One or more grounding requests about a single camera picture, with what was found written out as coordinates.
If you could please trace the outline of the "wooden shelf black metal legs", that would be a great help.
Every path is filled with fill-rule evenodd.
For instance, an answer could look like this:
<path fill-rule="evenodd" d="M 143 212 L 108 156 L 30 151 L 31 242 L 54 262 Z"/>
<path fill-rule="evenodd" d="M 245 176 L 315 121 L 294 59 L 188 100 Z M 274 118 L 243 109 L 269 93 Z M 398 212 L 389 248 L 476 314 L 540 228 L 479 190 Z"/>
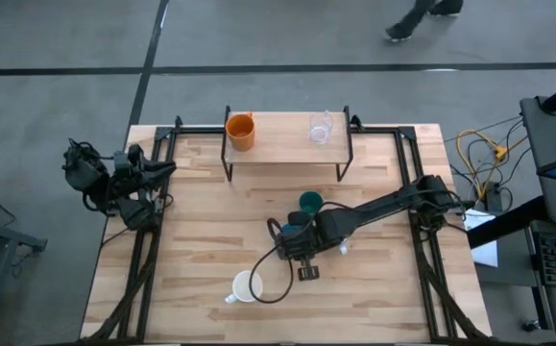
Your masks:
<path fill-rule="evenodd" d="M 246 152 L 233 149 L 226 132 L 229 117 L 236 113 L 253 114 L 254 147 Z M 315 144 L 309 137 L 309 117 L 321 111 L 233 111 L 226 107 L 221 162 L 228 181 L 236 165 L 257 164 L 331 164 L 342 181 L 353 161 L 350 108 L 329 111 L 333 127 L 326 144 Z"/>

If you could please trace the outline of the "clear glass cup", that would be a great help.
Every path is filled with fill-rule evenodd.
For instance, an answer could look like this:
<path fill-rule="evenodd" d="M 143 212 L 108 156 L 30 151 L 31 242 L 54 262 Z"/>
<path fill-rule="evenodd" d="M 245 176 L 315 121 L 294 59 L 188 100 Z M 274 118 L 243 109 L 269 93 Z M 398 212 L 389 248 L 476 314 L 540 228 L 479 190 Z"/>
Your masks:
<path fill-rule="evenodd" d="M 309 137 L 315 144 L 326 144 L 333 127 L 333 118 L 329 111 L 315 112 L 309 117 Z"/>

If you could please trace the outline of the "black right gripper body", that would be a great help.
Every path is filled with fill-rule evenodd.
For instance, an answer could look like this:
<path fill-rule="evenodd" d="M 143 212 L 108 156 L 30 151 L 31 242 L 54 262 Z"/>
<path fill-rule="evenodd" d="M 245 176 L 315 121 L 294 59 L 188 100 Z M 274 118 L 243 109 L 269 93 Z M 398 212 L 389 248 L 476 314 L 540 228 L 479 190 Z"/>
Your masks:
<path fill-rule="evenodd" d="M 301 225 L 301 230 L 295 235 L 284 236 L 277 233 L 278 256 L 281 260 L 301 260 L 311 255 L 319 245 L 315 221 L 312 215 L 304 211 L 292 211 L 287 216 L 287 222 L 292 225 Z"/>

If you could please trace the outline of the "person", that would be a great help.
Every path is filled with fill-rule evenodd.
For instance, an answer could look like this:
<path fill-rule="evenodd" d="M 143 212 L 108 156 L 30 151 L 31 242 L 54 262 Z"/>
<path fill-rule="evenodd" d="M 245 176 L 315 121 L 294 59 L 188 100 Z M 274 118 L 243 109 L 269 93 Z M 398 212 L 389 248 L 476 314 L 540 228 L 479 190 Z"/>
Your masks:
<path fill-rule="evenodd" d="M 455 16 L 463 8 L 464 0 L 416 0 L 413 8 L 397 23 L 385 30 L 393 42 L 409 39 L 426 14 Z"/>

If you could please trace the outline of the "grey cabinet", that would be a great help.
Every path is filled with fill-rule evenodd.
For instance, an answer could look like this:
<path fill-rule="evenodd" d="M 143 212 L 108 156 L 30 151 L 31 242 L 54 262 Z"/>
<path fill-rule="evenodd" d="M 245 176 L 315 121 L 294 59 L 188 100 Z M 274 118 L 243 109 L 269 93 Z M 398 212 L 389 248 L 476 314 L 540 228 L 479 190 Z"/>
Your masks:
<path fill-rule="evenodd" d="M 520 113 L 528 134 L 537 168 L 556 161 L 556 115 L 540 109 L 535 98 L 520 100 Z M 556 180 L 539 177 L 549 217 L 556 222 Z"/>

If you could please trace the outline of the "black power strip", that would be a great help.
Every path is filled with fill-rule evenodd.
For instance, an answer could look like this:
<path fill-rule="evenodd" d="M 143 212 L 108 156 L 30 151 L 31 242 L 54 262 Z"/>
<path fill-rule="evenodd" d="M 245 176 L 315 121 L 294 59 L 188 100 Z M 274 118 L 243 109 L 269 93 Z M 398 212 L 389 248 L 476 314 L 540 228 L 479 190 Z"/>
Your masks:
<path fill-rule="evenodd" d="M 486 187 L 483 198 L 484 209 L 489 212 L 500 213 L 508 211 L 514 202 L 512 191 L 500 183 L 491 182 Z"/>

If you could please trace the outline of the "black metal table frame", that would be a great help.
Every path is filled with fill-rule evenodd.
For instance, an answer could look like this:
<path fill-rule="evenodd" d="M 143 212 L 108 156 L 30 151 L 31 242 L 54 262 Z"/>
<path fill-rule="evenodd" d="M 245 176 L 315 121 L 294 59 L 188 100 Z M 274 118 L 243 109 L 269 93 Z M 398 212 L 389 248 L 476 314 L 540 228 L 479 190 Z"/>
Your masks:
<path fill-rule="evenodd" d="M 342 181 L 331 164 L 238 165 L 228 181 L 223 130 L 184 126 L 176 136 L 174 201 L 158 238 L 157 267 L 133 299 L 125 336 L 108 346 L 188 343 L 426 342 L 447 332 L 437 293 L 420 281 L 406 212 L 358 230 L 342 256 L 315 259 L 320 278 L 302 283 L 272 251 L 266 221 L 284 220 L 308 190 L 355 206 L 422 174 L 452 177 L 435 124 L 365 125 L 352 131 L 353 161 Z M 254 302 L 227 304 L 234 277 L 257 273 Z"/>

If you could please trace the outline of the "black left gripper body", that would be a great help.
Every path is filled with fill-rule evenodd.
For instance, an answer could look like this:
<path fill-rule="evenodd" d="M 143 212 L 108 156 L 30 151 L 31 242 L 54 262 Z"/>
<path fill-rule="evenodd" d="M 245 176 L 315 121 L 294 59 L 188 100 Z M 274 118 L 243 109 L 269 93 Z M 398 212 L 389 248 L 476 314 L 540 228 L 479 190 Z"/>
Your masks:
<path fill-rule="evenodd" d="M 113 153 L 113 191 L 136 192 L 139 189 L 155 189 L 155 184 L 145 170 L 148 161 L 143 149 L 134 144 L 129 151 L 115 151 Z"/>

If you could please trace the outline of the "dark grey desk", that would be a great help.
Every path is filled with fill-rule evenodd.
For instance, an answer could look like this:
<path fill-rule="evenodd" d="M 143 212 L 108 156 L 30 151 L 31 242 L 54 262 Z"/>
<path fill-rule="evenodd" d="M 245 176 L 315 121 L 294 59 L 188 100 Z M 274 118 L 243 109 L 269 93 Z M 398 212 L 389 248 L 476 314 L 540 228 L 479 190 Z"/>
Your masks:
<path fill-rule="evenodd" d="M 469 242 L 476 250 L 515 234 L 519 243 L 501 247 L 498 266 L 483 268 L 482 280 L 530 287 L 541 327 L 556 334 L 556 282 L 546 278 L 538 246 L 542 235 L 556 236 L 556 196 L 541 195 L 473 228 Z"/>

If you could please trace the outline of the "white paper sheet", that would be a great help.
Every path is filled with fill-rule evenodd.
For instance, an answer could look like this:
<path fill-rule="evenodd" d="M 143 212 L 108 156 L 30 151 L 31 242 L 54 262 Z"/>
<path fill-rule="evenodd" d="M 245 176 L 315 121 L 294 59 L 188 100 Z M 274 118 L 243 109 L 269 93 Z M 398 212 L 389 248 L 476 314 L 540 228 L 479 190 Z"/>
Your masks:
<path fill-rule="evenodd" d="M 494 220 L 496 217 L 492 214 L 469 209 L 465 214 L 464 228 L 467 232 L 482 225 L 483 223 Z M 476 264 L 482 264 L 489 267 L 498 267 L 497 242 L 494 240 L 485 245 L 471 249 L 472 259 Z"/>

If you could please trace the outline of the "white ribbed mug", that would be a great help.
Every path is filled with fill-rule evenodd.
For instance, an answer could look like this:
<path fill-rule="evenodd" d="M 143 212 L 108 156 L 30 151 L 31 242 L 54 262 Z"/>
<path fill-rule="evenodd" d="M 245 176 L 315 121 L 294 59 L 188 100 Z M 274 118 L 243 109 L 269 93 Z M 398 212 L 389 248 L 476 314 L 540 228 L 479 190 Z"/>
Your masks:
<path fill-rule="evenodd" d="M 263 292 L 263 282 L 261 277 L 251 270 L 238 273 L 231 285 L 231 294 L 225 298 L 227 304 L 236 302 L 251 303 L 256 298 L 260 298 Z"/>

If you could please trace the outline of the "dark green cup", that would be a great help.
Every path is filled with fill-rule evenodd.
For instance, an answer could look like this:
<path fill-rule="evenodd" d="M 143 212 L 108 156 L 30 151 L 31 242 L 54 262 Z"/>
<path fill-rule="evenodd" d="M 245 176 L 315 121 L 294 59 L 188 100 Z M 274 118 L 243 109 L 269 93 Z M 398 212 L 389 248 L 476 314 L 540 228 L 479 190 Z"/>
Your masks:
<path fill-rule="evenodd" d="M 310 215 L 315 214 L 323 203 L 323 197 L 316 191 L 306 191 L 299 198 L 300 210 Z"/>

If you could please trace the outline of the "orange mug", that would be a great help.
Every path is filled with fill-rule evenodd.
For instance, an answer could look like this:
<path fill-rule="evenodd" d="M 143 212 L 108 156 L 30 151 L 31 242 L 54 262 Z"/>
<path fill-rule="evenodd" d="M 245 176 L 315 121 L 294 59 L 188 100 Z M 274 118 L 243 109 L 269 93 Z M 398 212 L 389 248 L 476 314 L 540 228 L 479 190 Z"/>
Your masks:
<path fill-rule="evenodd" d="M 254 131 L 254 119 L 251 112 L 236 113 L 227 120 L 227 136 L 236 151 L 246 152 L 254 147 Z"/>

